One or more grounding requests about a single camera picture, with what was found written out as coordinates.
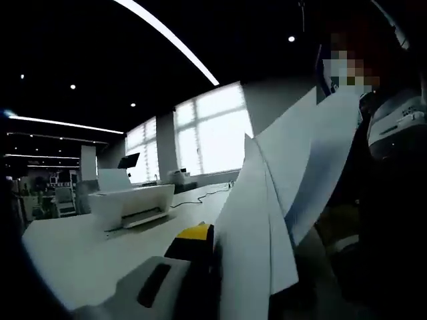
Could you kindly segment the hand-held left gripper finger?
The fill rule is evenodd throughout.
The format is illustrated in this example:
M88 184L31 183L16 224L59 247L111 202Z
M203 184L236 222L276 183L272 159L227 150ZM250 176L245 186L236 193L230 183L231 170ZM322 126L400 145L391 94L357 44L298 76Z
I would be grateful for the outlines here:
M184 229L165 255L150 257L117 282L110 298L76 309L73 318L217 319L214 261L214 226Z

